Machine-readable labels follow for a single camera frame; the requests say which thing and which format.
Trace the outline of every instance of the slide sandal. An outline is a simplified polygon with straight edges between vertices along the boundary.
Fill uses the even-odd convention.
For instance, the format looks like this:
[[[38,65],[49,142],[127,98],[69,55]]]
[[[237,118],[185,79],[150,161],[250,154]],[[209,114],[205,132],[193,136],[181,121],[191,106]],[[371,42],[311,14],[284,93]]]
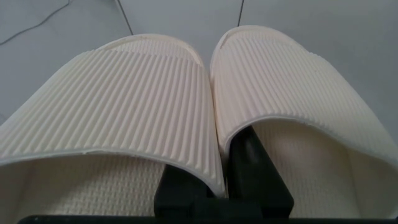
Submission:
[[[153,215],[164,164],[224,195],[208,74],[164,35],[82,53],[0,127],[0,222]]]
[[[221,38],[210,77],[221,157],[253,125],[295,200],[291,217],[398,216],[397,146],[326,60],[242,26]]]

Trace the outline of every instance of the black cable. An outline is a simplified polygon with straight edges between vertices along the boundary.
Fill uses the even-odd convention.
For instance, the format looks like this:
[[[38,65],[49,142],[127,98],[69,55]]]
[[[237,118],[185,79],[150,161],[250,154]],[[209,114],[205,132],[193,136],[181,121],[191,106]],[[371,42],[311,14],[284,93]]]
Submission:
[[[59,9],[57,9],[57,10],[55,10],[55,11],[53,11],[49,16],[47,16],[47,17],[46,17],[42,22],[40,22],[39,24],[37,24],[37,25],[35,25],[35,26],[32,26],[32,27],[30,27],[30,28],[24,29],[24,30],[22,30],[22,31],[19,31],[18,33],[12,35],[12,36],[11,36],[10,38],[8,38],[7,40],[1,42],[0,45],[3,45],[3,44],[5,44],[5,43],[9,42],[10,40],[12,40],[13,38],[15,38],[15,37],[18,36],[19,34],[23,34],[23,33],[26,32],[26,31],[29,31],[29,30],[31,30],[31,29],[35,29],[35,28],[38,27],[38,26],[41,26],[41,25],[42,25],[43,23],[45,23],[48,19],[50,19],[50,17],[52,17],[55,13],[59,12],[59,11],[60,11],[61,9],[63,9],[64,7],[69,6],[69,4],[70,4],[70,0],[68,0],[68,3],[66,3],[66,5],[62,6],[61,8],[59,8]]]

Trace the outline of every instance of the ribbed texture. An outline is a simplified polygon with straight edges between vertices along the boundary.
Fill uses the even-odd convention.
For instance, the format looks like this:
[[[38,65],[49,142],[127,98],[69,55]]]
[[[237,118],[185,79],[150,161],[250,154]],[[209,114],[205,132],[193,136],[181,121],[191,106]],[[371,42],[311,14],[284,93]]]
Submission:
[[[223,159],[254,125],[294,197],[291,217],[398,215],[398,149],[327,61],[280,32],[243,26],[219,42],[211,77]]]
[[[324,59],[299,46],[240,38],[215,58],[213,84],[219,145],[261,119],[306,123],[346,146],[398,164],[398,150],[382,124]]]
[[[223,194],[210,85],[201,66],[113,50],[77,59],[1,126],[1,163],[125,153],[183,168]]]
[[[112,50],[138,52],[144,54],[161,54],[161,55],[185,58],[188,60],[192,60],[193,62],[195,61],[190,52],[188,52],[182,47],[179,47],[176,43],[169,41],[150,40],[150,39],[140,40],[140,41],[134,41],[119,45],[113,48]]]
[[[361,217],[344,146],[291,121],[253,128],[294,198],[290,217]]]

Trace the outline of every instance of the black object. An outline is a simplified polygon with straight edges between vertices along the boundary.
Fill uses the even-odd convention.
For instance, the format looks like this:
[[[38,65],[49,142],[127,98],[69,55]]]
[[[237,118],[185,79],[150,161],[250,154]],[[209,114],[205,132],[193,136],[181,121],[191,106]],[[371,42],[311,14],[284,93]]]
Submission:
[[[294,201],[284,181],[250,126],[231,141],[229,198],[255,202],[264,218],[288,218]]]
[[[207,185],[195,176],[166,165],[155,194],[155,216],[188,218],[191,204],[207,198],[207,192]]]
[[[110,216],[78,216],[78,215],[36,215],[19,221],[18,224],[398,224],[397,220],[362,220],[336,218],[224,218],[224,219],[184,219],[184,218],[155,218],[155,217],[110,217]]]

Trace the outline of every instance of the gray floor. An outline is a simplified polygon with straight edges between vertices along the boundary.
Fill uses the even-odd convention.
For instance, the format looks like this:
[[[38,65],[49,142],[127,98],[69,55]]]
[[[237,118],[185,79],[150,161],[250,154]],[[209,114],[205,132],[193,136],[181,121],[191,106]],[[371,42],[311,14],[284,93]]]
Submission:
[[[115,1],[72,1],[0,46],[0,124],[74,56],[130,35]]]

